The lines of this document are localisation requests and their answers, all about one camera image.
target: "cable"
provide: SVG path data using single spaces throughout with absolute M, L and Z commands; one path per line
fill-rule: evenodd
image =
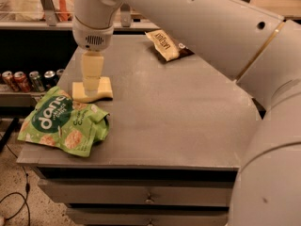
M 9 147 L 7 144 L 5 144 L 5 145 L 7 146 L 8 150 L 9 150 L 16 158 L 18 158 L 18 156 L 10 149 L 10 147 Z M 3 218 L 3 220 L 4 220 L 4 222 L 5 222 L 5 221 L 9 221 L 9 220 L 11 220 L 12 218 L 16 217 L 16 216 L 21 212 L 21 210 L 24 208 L 24 206 L 26 206 L 26 207 L 27 207 L 27 215 L 28 215 L 28 226 L 30 226 L 30 209 L 29 209 L 29 205 L 28 205 L 28 203 L 27 203 L 28 194 L 29 194 L 29 191 L 30 191 L 30 184 L 29 184 L 29 182 L 28 182 L 28 173 L 26 172 L 26 170 L 25 170 L 25 168 L 24 168 L 23 166 L 22 166 L 22 169 L 23 169 L 23 171 L 24 171 L 25 179 L 26 179 L 26 185 L 25 185 L 25 193 L 26 193 L 26 195 L 24 196 L 24 195 L 23 195 L 22 193 L 20 193 L 20 192 L 11 192 L 11 193 L 7 194 L 7 196 L 5 196 L 5 197 L 0 201 L 0 203 L 1 203 L 3 200 L 5 200 L 6 198 L 8 198 L 9 196 L 12 196 L 12 195 L 19 195 L 19 196 L 21 196 L 21 197 L 23 198 L 23 200 L 24 200 L 24 203 L 22 204 L 22 206 L 19 208 L 19 210 L 18 210 L 14 215 L 10 216 L 9 218 Z

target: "brown chip bag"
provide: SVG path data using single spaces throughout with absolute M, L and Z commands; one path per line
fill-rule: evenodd
M 194 53 L 185 45 L 171 38 L 163 30 L 155 30 L 146 33 L 146 36 L 154 43 L 156 50 L 166 61 L 180 57 L 188 57 Z
M 107 115 L 96 105 L 75 102 L 64 90 L 53 87 L 24 120 L 18 139 L 88 157 L 92 144 L 108 134 Z

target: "yellow sponge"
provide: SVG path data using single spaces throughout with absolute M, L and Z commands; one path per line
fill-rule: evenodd
M 103 98 L 113 99 L 111 80 L 109 77 L 101 77 L 98 89 L 96 91 L 87 91 L 87 93 L 85 93 L 83 82 L 73 82 L 72 98 L 74 101 L 81 103 L 90 103 Z

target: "floor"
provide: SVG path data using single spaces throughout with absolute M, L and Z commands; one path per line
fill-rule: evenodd
M 11 120 L 0 119 L 0 135 L 4 135 Z M 10 218 L 23 205 L 24 200 L 19 194 L 6 197 L 9 193 L 19 192 L 25 196 L 26 176 L 22 167 L 16 164 L 16 157 L 24 144 L 17 140 L 22 121 L 11 134 L 7 145 L 0 152 L 0 216 Z M 28 174 L 30 190 L 27 203 L 30 209 L 31 226 L 80 226 L 74 224 L 65 214 L 64 204 L 53 203 L 38 187 L 38 176 L 30 168 L 24 168 Z M 21 212 L 8 220 L 6 226 L 25 226 L 28 224 L 27 209 L 24 206 Z

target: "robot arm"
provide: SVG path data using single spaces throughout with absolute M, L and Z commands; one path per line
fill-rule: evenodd
M 299 225 L 301 26 L 237 0 L 75 0 L 74 37 L 81 47 L 109 45 L 122 2 L 267 110 L 235 182 L 229 226 Z

